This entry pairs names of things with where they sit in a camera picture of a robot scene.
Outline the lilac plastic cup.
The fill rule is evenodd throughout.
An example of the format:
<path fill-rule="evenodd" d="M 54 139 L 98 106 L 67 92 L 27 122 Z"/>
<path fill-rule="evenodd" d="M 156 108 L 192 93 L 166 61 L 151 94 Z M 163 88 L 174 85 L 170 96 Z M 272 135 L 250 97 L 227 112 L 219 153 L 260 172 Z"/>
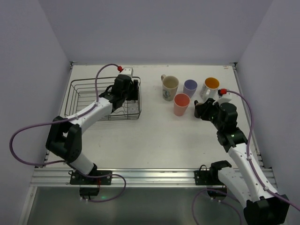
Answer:
<path fill-rule="evenodd" d="M 197 82 L 195 80 L 189 79 L 184 82 L 183 93 L 192 98 L 195 91 L 197 90 Z"/>

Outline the small clear glass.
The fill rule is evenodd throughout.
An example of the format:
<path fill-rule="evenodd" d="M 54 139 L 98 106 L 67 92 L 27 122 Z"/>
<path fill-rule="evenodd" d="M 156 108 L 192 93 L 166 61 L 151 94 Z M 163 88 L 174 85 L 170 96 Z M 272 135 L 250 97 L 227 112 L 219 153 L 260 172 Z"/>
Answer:
<path fill-rule="evenodd" d="M 139 112 L 137 105 L 128 106 L 128 114 L 137 114 Z"/>

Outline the dark brown mug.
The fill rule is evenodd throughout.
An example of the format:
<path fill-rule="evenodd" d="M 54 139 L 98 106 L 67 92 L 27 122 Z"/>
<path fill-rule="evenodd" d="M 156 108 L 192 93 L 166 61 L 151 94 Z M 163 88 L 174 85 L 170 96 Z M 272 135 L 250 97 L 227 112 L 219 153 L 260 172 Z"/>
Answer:
<path fill-rule="evenodd" d="M 195 105 L 194 116 L 200 119 L 203 113 L 203 103 L 195 100 L 194 105 Z"/>

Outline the cream floral mug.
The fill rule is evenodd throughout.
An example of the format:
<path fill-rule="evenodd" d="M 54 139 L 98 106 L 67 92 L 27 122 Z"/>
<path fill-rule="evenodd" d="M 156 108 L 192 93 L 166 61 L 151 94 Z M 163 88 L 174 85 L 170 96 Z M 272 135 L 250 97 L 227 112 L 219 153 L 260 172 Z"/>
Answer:
<path fill-rule="evenodd" d="M 179 86 L 178 78 L 172 75 L 161 75 L 161 82 L 163 99 L 166 101 L 173 101 Z"/>

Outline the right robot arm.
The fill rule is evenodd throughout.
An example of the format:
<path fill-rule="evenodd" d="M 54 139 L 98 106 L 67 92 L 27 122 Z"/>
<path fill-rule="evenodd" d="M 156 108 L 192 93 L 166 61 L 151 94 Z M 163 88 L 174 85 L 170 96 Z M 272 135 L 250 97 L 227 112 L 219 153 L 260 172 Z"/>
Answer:
<path fill-rule="evenodd" d="M 248 140 L 237 126 L 236 106 L 229 102 L 216 103 L 212 98 L 194 104 L 194 116 L 215 126 L 218 142 L 241 173 L 239 177 L 227 161 L 219 161 L 211 164 L 212 178 L 226 185 L 234 194 L 249 225 L 283 224 L 289 210 L 288 198 L 278 194 L 247 150 Z"/>

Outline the white patterned mug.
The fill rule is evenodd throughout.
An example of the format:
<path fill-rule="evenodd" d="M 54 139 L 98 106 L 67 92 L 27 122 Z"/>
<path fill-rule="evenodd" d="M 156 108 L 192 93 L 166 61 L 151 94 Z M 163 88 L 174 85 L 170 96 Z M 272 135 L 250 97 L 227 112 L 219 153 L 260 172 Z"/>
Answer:
<path fill-rule="evenodd" d="M 215 94 L 218 91 L 219 86 L 220 86 L 220 82 L 218 79 L 214 77 L 206 78 L 200 91 L 201 99 L 205 101 L 208 98 L 214 98 Z"/>

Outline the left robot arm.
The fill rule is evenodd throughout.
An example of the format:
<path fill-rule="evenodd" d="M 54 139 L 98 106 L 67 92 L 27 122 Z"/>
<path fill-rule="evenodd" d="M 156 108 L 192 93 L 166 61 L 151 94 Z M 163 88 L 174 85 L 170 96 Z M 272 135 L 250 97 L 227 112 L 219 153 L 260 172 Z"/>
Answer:
<path fill-rule="evenodd" d="M 82 153 L 82 134 L 98 120 L 122 107 L 125 101 L 137 100 L 138 96 L 138 80 L 119 74 L 114 84 L 96 95 L 92 104 L 67 118 L 54 118 L 46 149 L 62 158 L 70 167 L 91 176 L 97 166 Z"/>

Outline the pink plastic cup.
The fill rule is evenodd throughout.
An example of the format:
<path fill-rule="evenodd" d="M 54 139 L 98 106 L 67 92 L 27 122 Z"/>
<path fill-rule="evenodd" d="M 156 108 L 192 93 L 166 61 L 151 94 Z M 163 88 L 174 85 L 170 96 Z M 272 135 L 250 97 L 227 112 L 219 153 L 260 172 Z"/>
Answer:
<path fill-rule="evenodd" d="M 179 93 L 174 98 L 174 114 L 182 116 L 190 104 L 190 98 L 187 94 Z"/>

